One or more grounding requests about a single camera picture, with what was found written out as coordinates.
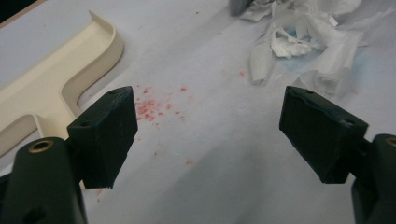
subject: black plastic part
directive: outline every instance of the black plastic part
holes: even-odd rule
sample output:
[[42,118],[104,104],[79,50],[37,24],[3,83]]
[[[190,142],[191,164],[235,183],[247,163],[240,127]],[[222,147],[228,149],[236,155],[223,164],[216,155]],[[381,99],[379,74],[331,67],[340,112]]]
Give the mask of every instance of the black plastic part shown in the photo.
[[0,23],[32,5],[36,0],[1,0]]
[[323,183],[345,183],[367,127],[312,91],[286,88],[279,129]]
[[4,199],[6,197],[7,185],[10,174],[0,177],[0,214],[3,211]]
[[77,155],[76,176],[87,189],[112,188],[137,132],[132,88],[108,92],[67,131],[67,142]]
[[[48,149],[32,153],[32,147]],[[66,143],[56,137],[34,141],[18,151],[0,223],[87,223],[79,209],[84,205],[67,154]]]
[[396,223],[396,136],[379,134],[367,154],[374,184],[357,178],[352,198],[357,224]]

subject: white table surface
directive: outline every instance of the white table surface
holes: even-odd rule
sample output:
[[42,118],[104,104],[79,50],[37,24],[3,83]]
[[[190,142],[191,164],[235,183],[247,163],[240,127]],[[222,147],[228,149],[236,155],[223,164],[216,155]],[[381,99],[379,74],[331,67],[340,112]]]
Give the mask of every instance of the white table surface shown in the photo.
[[[90,9],[115,24],[125,49],[80,107],[128,85],[137,102],[159,103],[162,116],[139,120],[114,189],[84,191],[90,223],[354,223],[353,176],[321,184],[278,129],[285,87],[304,58],[278,60],[266,84],[251,85],[248,55],[268,20],[232,18],[227,5],[49,0],[0,29],[4,85],[82,29]],[[395,22],[393,13],[365,36],[349,91],[333,98],[370,124],[368,140],[396,134]]]

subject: gray object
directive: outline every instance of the gray object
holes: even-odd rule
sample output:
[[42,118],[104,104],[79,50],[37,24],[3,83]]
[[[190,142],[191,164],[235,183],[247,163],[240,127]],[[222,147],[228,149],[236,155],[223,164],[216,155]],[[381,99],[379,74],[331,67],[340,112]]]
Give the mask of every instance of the gray object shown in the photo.
[[230,14],[231,16],[239,16],[245,9],[250,6],[253,0],[230,0]]

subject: red paint spot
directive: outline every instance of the red paint spot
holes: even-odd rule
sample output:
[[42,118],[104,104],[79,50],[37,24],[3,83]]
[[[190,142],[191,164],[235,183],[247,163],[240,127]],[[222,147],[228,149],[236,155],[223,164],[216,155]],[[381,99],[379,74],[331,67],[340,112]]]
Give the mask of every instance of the red paint spot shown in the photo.
[[186,164],[187,164],[187,165],[194,165],[194,160],[191,159],[191,158],[187,158]]
[[144,90],[143,90],[143,93],[149,93],[149,91],[150,91],[150,87],[147,87],[147,88],[145,88]]
[[136,108],[137,114],[142,119],[147,119],[150,121],[155,120],[154,114],[160,111],[160,103],[157,103],[155,100],[144,100],[140,103],[140,105]]
[[96,190],[96,196],[99,196],[102,193],[103,189],[97,189]]
[[187,104],[188,104],[188,105],[192,105],[193,102],[194,102],[194,96],[193,96],[193,95],[190,95],[190,96],[187,98]]
[[166,110],[172,109],[172,106],[173,106],[172,104],[167,104],[167,105],[166,105]]

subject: crumpled tissue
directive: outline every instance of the crumpled tissue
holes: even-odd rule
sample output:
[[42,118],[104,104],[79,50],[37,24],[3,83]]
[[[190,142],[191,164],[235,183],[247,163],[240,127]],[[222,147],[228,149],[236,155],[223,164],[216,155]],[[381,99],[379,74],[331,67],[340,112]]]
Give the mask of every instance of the crumpled tissue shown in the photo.
[[250,52],[253,84],[264,82],[277,57],[291,58],[321,49],[300,80],[312,91],[335,94],[341,80],[351,73],[358,46],[364,45],[364,32],[376,21],[395,11],[390,7],[374,16],[349,25],[337,18],[356,10],[361,0],[255,0],[241,19],[259,21],[272,15],[266,35]]

